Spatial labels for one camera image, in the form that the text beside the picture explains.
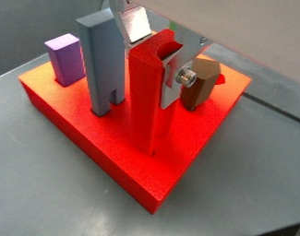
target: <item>red base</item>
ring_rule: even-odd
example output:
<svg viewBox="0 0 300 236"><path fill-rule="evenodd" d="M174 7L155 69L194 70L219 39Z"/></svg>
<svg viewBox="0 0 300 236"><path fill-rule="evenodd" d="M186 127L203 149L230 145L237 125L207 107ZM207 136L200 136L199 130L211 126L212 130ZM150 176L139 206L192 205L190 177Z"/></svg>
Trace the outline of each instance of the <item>red base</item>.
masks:
<svg viewBox="0 0 300 236"><path fill-rule="evenodd" d="M159 140L154 156L142 154L131 143L128 79L124 102L99 118L89 111L84 78L63 88L55 82L49 63L20 76L33 105L151 214L166 200L250 81L222 65L221 71L226 82L214 87L211 97L196 110L188 112L179 105L172 136Z"/></svg>

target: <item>red vertical bar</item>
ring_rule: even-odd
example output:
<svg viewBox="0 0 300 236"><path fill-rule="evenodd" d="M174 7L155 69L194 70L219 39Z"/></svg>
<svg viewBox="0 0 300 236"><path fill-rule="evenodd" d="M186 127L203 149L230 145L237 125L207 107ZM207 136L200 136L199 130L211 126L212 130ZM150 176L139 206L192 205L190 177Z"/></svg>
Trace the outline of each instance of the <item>red vertical bar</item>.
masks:
<svg viewBox="0 0 300 236"><path fill-rule="evenodd" d="M164 29L139 43L128 54L132 134L135 146L151 155L154 138L170 133L176 102L160 109L163 59L179 48L174 32Z"/></svg>

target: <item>brown block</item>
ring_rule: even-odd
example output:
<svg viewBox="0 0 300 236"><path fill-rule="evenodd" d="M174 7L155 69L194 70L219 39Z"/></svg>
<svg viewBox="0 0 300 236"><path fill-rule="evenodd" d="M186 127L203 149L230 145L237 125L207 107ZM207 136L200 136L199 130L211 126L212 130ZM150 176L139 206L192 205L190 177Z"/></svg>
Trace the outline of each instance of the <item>brown block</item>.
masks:
<svg viewBox="0 0 300 236"><path fill-rule="evenodd" d="M221 74L219 64L215 61L196 58L191 70L196 74L196 81L190 88L182 88L180 100L187 111L208 98L215 80Z"/></svg>

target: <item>metal bracket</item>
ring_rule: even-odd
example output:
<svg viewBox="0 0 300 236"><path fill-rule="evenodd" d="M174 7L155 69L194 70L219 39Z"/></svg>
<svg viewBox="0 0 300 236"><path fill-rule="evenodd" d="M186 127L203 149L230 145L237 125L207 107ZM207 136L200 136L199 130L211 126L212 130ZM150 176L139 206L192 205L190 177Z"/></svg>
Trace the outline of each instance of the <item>metal bracket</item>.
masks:
<svg viewBox="0 0 300 236"><path fill-rule="evenodd" d="M138 43L151 37L146 9L128 0L109 0L109 8L124 39L126 57ZM182 48L164 61L166 74L162 83L160 108L164 109L180 96L182 85L190 87L195 73L190 70L191 60L211 42L180 25L175 28L175 41Z"/></svg>
<svg viewBox="0 0 300 236"><path fill-rule="evenodd" d="M108 0L108 5L124 39L127 56L130 49L151 36L146 9L127 0Z"/></svg>
<svg viewBox="0 0 300 236"><path fill-rule="evenodd" d="M182 44L182 48L172 59L166 64L166 75L162 84L160 108L164 109L180 95L182 85L187 88L195 81L191 68L191 60L200 54L211 42L195 34L191 30L176 25L174 30L175 41Z"/></svg>

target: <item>screw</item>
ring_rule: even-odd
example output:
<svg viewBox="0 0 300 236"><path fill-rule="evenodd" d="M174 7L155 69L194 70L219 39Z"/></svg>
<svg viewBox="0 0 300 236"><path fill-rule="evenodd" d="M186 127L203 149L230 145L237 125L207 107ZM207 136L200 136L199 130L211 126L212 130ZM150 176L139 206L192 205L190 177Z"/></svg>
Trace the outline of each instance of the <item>screw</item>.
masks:
<svg viewBox="0 0 300 236"><path fill-rule="evenodd" d="M188 66L184 66L175 77L175 81L186 88L190 88L196 80L196 74L190 69Z"/></svg>
<svg viewBox="0 0 300 236"><path fill-rule="evenodd" d="M207 39L206 39L204 37L200 37L200 39L199 39L199 44L203 45L203 43L204 43L206 40L207 40Z"/></svg>

